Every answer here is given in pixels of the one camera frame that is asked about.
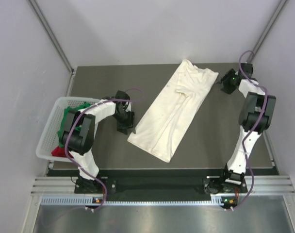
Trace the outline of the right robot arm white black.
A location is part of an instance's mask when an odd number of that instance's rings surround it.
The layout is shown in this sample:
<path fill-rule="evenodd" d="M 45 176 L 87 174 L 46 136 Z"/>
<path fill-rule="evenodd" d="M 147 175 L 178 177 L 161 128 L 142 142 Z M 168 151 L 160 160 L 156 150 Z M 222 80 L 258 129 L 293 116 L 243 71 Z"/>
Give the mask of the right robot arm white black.
<path fill-rule="evenodd" d="M 224 93 L 232 94 L 239 90 L 245 98 L 238 117 L 238 141 L 218 183 L 224 192 L 243 185 L 248 159 L 257 140 L 271 124 L 277 100 L 275 96 L 267 94 L 267 90 L 252 78 L 252 74 L 253 65 L 242 63 L 239 64 L 239 71 L 231 69 L 219 81 Z"/>

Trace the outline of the white t shirt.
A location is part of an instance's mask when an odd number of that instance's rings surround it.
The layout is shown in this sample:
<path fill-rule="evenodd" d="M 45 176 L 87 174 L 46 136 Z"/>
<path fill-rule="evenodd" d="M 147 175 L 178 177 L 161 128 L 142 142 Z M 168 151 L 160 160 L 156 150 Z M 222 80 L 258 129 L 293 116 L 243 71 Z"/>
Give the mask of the white t shirt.
<path fill-rule="evenodd" d="M 169 163 L 218 73 L 183 60 L 136 125 L 128 142 Z"/>

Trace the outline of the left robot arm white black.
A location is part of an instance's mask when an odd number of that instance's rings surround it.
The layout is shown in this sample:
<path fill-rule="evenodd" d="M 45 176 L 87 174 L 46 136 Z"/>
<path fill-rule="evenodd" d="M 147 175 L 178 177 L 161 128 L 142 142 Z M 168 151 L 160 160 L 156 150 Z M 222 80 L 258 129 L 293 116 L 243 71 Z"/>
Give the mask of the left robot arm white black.
<path fill-rule="evenodd" d="M 98 123 L 107 117 L 116 120 L 118 132 L 128 135 L 134 131 L 135 113 L 131 110 L 130 96 L 118 90 L 113 97 L 105 97 L 79 110 L 70 109 L 65 114 L 59 133 L 59 142 L 65 148 L 68 159 L 79 169 L 76 192 L 97 193 L 105 190 L 97 178 L 99 168 L 92 154 Z"/>

